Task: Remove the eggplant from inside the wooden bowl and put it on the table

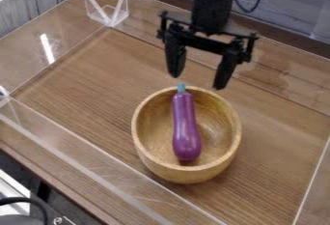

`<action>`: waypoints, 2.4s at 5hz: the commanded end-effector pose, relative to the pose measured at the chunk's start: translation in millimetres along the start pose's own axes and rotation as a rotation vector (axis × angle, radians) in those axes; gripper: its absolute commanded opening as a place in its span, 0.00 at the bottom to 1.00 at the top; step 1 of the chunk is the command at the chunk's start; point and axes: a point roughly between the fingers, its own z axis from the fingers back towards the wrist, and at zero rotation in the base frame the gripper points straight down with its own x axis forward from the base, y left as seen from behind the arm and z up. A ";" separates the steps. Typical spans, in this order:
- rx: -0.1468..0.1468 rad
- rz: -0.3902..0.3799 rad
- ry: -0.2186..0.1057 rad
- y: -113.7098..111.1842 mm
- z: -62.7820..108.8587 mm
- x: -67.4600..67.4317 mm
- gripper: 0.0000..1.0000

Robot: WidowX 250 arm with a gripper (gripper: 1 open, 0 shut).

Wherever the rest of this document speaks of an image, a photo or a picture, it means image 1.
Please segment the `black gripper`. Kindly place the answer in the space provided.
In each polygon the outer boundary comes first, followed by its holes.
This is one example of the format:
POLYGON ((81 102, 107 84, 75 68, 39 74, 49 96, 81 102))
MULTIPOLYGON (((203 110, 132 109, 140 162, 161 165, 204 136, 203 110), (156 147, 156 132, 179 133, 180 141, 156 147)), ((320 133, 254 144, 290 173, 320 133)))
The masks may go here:
POLYGON ((185 67, 187 46, 223 56, 218 66, 212 88, 226 88, 238 63, 251 59, 254 33, 242 33, 230 25, 232 3, 247 13, 259 6, 247 9, 238 0, 194 0, 191 15, 161 11, 157 38, 164 43, 165 66, 169 75, 176 78, 185 67))

